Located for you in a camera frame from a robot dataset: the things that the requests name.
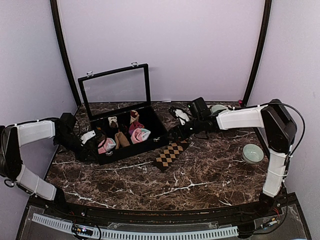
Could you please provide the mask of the brown argyle sock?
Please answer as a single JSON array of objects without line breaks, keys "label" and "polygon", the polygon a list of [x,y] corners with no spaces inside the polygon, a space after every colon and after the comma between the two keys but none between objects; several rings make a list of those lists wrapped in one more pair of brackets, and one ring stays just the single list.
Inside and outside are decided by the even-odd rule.
[{"label": "brown argyle sock", "polygon": [[165,172],[189,147],[189,139],[185,139],[180,142],[170,143],[152,162],[154,167],[157,167],[160,171]]}]

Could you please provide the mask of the pink mint patterned sock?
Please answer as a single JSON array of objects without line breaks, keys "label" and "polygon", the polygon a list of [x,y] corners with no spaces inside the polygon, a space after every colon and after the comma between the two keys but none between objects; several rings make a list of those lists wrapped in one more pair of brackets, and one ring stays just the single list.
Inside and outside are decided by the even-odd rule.
[{"label": "pink mint patterned sock", "polygon": [[151,134],[151,131],[145,128],[136,128],[130,139],[132,141],[133,144],[138,144],[138,143],[142,143],[144,141],[146,141],[149,136]]}]

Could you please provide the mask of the black glass-lid storage box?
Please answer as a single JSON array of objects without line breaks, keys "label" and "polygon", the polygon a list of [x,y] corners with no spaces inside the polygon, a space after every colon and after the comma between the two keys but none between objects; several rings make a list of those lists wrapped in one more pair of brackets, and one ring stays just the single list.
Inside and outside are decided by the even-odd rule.
[{"label": "black glass-lid storage box", "polygon": [[115,136],[108,118],[116,117],[119,126],[130,127],[131,111],[139,114],[139,123],[150,131],[147,140],[112,149],[99,156],[105,165],[169,145],[168,131],[151,103],[149,66],[146,63],[88,74],[78,79],[80,92],[92,128],[101,128]]}]

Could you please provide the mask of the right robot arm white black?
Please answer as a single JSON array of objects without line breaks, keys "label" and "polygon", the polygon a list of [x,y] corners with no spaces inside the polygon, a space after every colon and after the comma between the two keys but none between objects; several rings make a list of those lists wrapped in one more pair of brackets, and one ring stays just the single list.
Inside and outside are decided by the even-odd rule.
[{"label": "right robot arm white black", "polygon": [[200,132],[264,129],[270,156],[262,193],[271,198],[279,193],[287,176],[290,158],[298,147],[294,143],[298,127],[287,111],[288,104],[272,99],[261,105],[247,107],[207,106],[204,99],[199,97],[189,102],[187,107],[189,112],[181,108],[169,108],[169,113],[180,121],[168,132],[175,142]]}]

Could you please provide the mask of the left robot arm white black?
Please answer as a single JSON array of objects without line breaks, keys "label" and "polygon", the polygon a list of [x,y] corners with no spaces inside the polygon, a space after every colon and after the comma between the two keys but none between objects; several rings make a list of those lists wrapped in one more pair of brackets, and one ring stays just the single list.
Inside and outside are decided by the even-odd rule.
[{"label": "left robot arm white black", "polygon": [[90,161],[98,153],[94,138],[95,130],[82,136],[74,133],[76,117],[65,112],[61,117],[49,117],[0,127],[0,175],[5,184],[12,188],[18,186],[26,193],[50,201],[51,210],[60,218],[67,218],[71,213],[70,206],[65,203],[65,194],[37,174],[29,170],[23,163],[20,148],[30,143],[52,139],[54,145],[65,147],[74,153],[79,161]]}]

